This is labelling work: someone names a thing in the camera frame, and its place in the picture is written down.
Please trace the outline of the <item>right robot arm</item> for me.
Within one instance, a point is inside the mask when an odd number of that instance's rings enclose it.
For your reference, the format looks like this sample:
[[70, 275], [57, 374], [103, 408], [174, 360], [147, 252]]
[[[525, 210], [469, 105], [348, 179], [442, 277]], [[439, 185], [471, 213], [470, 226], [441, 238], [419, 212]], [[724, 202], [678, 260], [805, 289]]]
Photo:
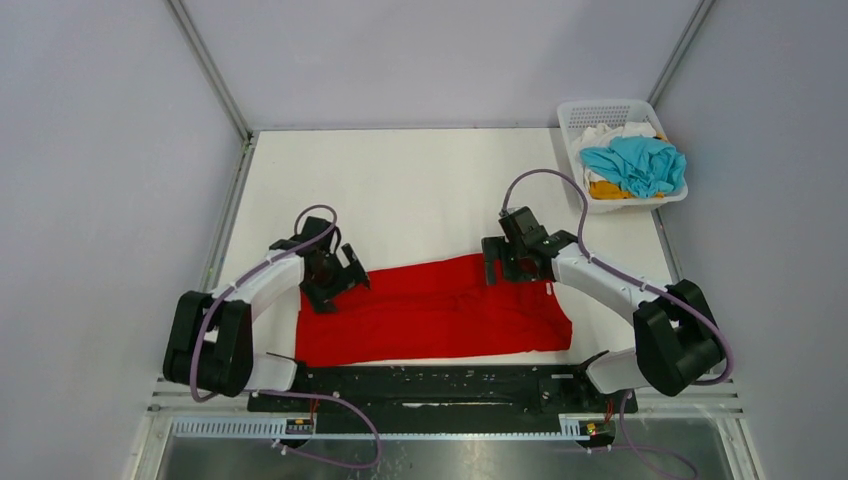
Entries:
[[681, 280], [659, 288], [592, 254], [580, 234], [548, 232], [527, 208], [502, 212], [502, 235], [481, 241], [487, 284], [558, 283], [578, 290], [628, 321], [634, 345], [581, 364], [575, 402], [597, 412], [613, 393], [650, 386], [676, 396], [706, 383], [732, 355], [701, 289]]

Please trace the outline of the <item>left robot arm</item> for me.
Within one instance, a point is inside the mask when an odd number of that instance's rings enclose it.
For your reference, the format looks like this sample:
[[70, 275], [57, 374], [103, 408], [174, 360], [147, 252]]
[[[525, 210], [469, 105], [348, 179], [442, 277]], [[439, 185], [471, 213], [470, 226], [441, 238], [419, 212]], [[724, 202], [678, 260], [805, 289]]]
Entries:
[[253, 327], [281, 296], [299, 290], [317, 314], [336, 312], [336, 297], [368, 287], [368, 273], [340, 229], [309, 216], [288, 239], [236, 280], [211, 292], [188, 291], [176, 306], [163, 359], [165, 380], [189, 387], [198, 400], [272, 390], [288, 411], [309, 401], [310, 385], [296, 361], [254, 350]]

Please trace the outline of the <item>red t-shirt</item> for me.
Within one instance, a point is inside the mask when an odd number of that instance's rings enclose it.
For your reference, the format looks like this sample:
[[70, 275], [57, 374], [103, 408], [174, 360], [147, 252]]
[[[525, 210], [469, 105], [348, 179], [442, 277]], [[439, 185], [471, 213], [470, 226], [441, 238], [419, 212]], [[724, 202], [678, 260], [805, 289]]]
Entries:
[[306, 306], [294, 356], [310, 367], [565, 351], [572, 321], [551, 283], [490, 285], [475, 253], [372, 271], [369, 287], [337, 297], [334, 313]]

